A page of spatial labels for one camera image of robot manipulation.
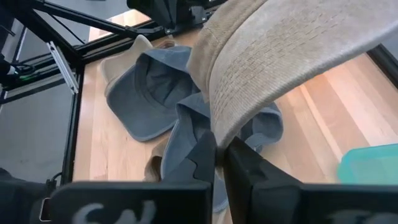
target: wooden table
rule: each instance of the wooden table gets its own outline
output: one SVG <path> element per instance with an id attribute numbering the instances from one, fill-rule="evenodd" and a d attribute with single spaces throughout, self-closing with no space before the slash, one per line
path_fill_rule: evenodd
<path id="1" fill-rule="evenodd" d="M 133 26 L 147 19 L 129 11 L 111 21 Z M 197 33 L 177 42 L 192 46 Z M 104 35 L 90 30 L 90 40 Z M 85 70 L 73 180 L 142 180 L 152 148 L 169 134 L 149 142 L 130 137 L 106 104 L 99 64 Z M 284 135 L 261 155 L 303 182 L 336 182 L 337 165 L 352 148 L 398 142 L 397 99 L 397 89 L 360 55 L 277 99 Z"/>

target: beige baseball cap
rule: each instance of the beige baseball cap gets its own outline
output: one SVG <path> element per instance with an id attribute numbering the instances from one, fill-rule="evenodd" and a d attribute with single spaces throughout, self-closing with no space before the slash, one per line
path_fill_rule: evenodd
<path id="1" fill-rule="evenodd" d="M 218 146 L 226 148 L 261 108 L 397 28 L 397 0 L 227 1 L 187 65 L 210 101 Z"/>

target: wooden surface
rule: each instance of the wooden surface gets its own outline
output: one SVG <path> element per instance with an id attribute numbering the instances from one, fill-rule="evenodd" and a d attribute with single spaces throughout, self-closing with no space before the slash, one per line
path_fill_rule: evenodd
<path id="1" fill-rule="evenodd" d="M 132 26 L 145 19 L 127 12 L 111 20 Z M 90 30 L 90 40 L 102 35 L 106 33 Z M 196 36 L 197 30 L 176 39 L 192 45 Z M 133 140 L 106 104 L 98 65 L 86 66 L 73 178 L 142 180 L 151 149 L 168 134 L 151 142 Z M 350 149 L 398 142 L 397 99 L 394 86 L 361 55 L 276 101 L 284 135 L 266 146 L 262 156 L 303 182 L 336 182 L 337 165 Z"/>

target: teal plastic container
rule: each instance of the teal plastic container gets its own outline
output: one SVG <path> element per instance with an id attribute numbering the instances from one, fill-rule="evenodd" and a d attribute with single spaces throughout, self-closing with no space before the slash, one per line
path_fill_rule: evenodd
<path id="1" fill-rule="evenodd" d="M 337 176 L 342 184 L 398 185 L 398 144 L 347 152 Z"/>

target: gray floor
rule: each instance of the gray floor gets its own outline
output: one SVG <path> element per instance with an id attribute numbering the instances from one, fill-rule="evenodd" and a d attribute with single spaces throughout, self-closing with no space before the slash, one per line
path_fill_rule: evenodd
<path id="1" fill-rule="evenodd" d="M 128 10 L 125 0 L 87 1 L 50 0 L 92 16 L 107 19 Z M 80 44 L 48 15 L 40 15 L 72 45 Z M 60 19 L 83 40 L 89 27 Z M 47 46 L 28 31 L 21 60 L 48 53 Z M 35 182 L 46 179 L 62 169 L 72 96 L 66 85 L 13 101 L 0 113 L 0 167 L 13 176 Z"/>

